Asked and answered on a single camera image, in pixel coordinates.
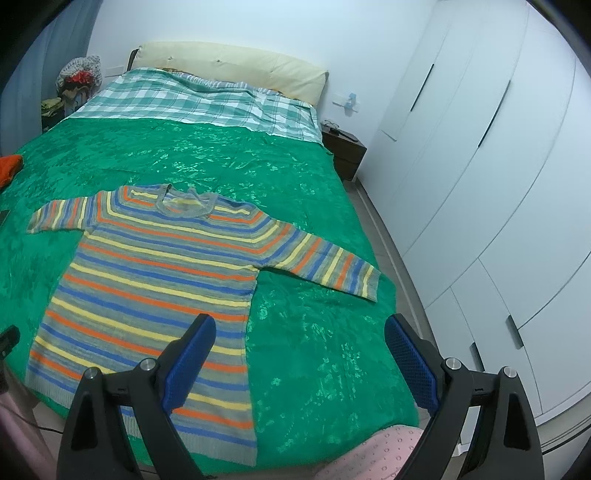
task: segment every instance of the cable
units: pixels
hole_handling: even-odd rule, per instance
[[[12,413],[13,415],[17,416],[18,418],[20,418],[23,422],[27,423],[28,425],[30,425],[31,427],[35,427],[38,430],[44,430],[45,432],[53,432],[53,433],[59,433],[60,435],[63,435],[64,432],[61,432],[59,430],[56,429],[51,429],[49,427],[41,427],[39,425],[37,425],[36,423],[33,423],[29,420],[27,420],[24,417],[21,417],[17,412],[15,412],[13,409],[8,408],[6,405],[0,403],[0,407],[4,408],[5,410],[8,410],[10,413]]]

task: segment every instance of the wardrobe door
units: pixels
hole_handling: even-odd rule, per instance
[[[458,4],[456,16],[420,96],[417,92],[418,97],[412,98],[414,107],[397,141],[382,127],[384,132],[376,134],[359,167],[358,178],[382,218],[388,217],[393,192],[453,98],[487,17],[489,0],[454,0],[453,3]]]
[[[472,348],[481,369],[497,374],[507,365],[515,368],[534,417],[540,415],[540,396],[517,327],[479,260],[452,285],[452,292],[474,338]]]
[[[557,138],[573,86],[575,56],[557,31],[542,30],[539,22],[546,20],[533,12],[511,83],[472,159],[450,158],[432,172],[453,171],[455,179],[447,176],[449,196],[404,255],[426,305],[501,231]]]
[[[472,353],[474,338],[472,338],[466,319],[451,289],[434,301],[426,313],[441,356],[443,358],[455,357],[468,370],[478,370],[478,363]],[[462,445],[470,443],[477,419],[478,408],[469,408],[460,434]]]
[[[425,84],[431,67],[439,54],[454,12],[461,0],[439,0],[433,6],[431,18],[414,55],[400,80],[394,97],[382,119],[380,129],[397,140],[414,99]]]
[[[543,412],[561,413],[591,391],[590,286],[588,258],[558,295],[519,329]]]
[[[443,204],[476,151],[513,74],[527,14],[525,0],[489,4],[479,41],[451,104],[393,195],[390,212],[382,217],[402,255]],[[414,280],[414,272],[410,268],[409,272]]]
[[[546,164],[481,255],[522,326],[568,282],[591,250],[591,79],[577,60],[573,92]]]

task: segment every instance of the wardrobe handle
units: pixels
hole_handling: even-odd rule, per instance
[[[488,131],[491,129],[492,123],[495,121],[496,114],[499,113],[499,110],[501,109],[501,105],[503,104],[503,100],[505,100],[505,96],[507,95],[507,91],[509,90],[510,84],[511,84],[511,81],[509,80],[507,82],[507,86],[505,87],[505,91],[503,93],[503,96],[501,97],[501,101],[499,102],[499,106],[496,108],[495,114],[491,118],[491,123],[488,124],[488,127],[486,127],[486,131],[484,132],[484,135],[482,136],[482,138],[478,142],[477,148],[480,148],[480,146],[482,145],[482,142],[484,142],[484,139],[486,138],[486,135],[488,134]]]
[[[427,73],[427,76],[425,77],[425,81],[423,82],[421,89],[418,91],[417,97],[414,99],[413,106],[410,108],[411,112],[413,111],[414,106],[417,104],[418,98],[421,96],[421,93],[423,92],[423,89],[425,88],[425,84],[427,83],[427,80],[429,79],[429,75],[431,75],[431,72],[433,71],[434,66],[435,66],[435,64],[433,63],[431,65],[431,68],[429,69],[429,73]]]
[[[523,340],[521,339],[521,334],[519,333],[519,329],[515,324],[515,320],[513,320],[513,315],[509,315],[507,317],[507,326],[509,327],[509,331],[511,332],[511,336],[515,342],[515,346],[519,348],[523,348]]]
[[[480,356],[480,352],[478,351],[478,345],[476,342],[472,342],[470,345],[470,350],[472,351],[472,356],[476,361],[476,368],[479,368],[481,372],[484,371],[484,363],[482,362],[482,357]]]

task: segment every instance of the sweater cuff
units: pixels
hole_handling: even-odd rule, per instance
[[[377,268],[373,268],[372,272],[369,274],[368,278],[368,292],[367,299],[371,301],[378,301],[378,282],[379,276],[381,275],[380,271]]]

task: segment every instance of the blue gripper pad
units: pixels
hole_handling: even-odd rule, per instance
[[[166,376],[162,408],[169,415],[182,407],[216,339],[216,321],[207,316]]]
[[[439,409],[437,381],[423,357],[394,316],[386,320],[384,337],[414,401],[434,416]]]

